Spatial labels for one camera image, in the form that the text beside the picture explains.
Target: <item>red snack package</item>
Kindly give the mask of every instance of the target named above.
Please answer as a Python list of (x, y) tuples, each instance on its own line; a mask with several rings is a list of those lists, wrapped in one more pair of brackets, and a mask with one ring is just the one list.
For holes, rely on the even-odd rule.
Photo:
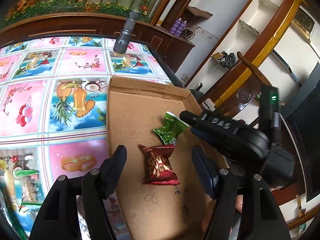
[(146, 178), (143, 184), (152, 185), (178, 185), (180, 184), (177, 175), (172, 171), (169, 162), (174, 145), (163, 145), (146, 147), (139, 145), (145, 156)]

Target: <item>wooden cabinet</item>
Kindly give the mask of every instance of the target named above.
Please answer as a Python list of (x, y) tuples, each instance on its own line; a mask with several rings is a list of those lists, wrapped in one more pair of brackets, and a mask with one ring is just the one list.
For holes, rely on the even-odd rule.
[[(57, 13), (22, 20), (0, 32), (0, 46), (39, 35), (99, 34), (118, 36), (124, 17), (98, 13)], [(138, 21), (132, 39), (144, 41), (163, 56), (167, 65), (176, 72), (194, 44), (175, 37), (165, 29)]]

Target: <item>green plastic packaging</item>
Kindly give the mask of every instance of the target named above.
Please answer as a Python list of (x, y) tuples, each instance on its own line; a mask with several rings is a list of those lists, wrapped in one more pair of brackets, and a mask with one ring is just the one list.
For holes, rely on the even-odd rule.
[(156, 128), (153, 131), (160, 136), (164, 144), (176, 144), (177, 137), (189, 125), (180, 120), (173, 113), (167, 111), (164, 115), (164, 125)]

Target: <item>patterned tablecloth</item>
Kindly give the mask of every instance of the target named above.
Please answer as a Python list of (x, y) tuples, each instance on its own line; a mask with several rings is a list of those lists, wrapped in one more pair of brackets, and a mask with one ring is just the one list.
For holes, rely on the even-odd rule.
[[(121, 55), (113, 52), (114, 42), (51, 37), (0, 50), (0, 203), (5, 202), (4, 215), (22, 238), (29, 236), (59, 175), (83, 176), (108, 158), (111, 76), (171, 84), (146, 45), (130, 43)], [(81, 202), (80, 228), (89, 239)], [(117, 238), (131, 239), (115, 194), (105, 207)]]

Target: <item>white wall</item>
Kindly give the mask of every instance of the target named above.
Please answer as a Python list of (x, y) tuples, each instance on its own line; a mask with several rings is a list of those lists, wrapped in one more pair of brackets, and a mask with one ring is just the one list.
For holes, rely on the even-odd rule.
[(191, 42), (195, 44), (195, 47), (190, 51), (189, 55), (177, 70), (176, 75), (179, 79), (181, 79), (183, 74), (186, 74), (189, 78), (192, 76), (247, 1), (248, 0), (192, 0), (190, 2), (190, 6), (195, 6), (213, 14), (211, 18), (198, 24), (203, 31), (211, 34), (212, 38), (208, 41), (208, 39), (203, 38), (203, 36), (200, 37), (200, 35), (196, 34), (195, 38), (191, 40)]

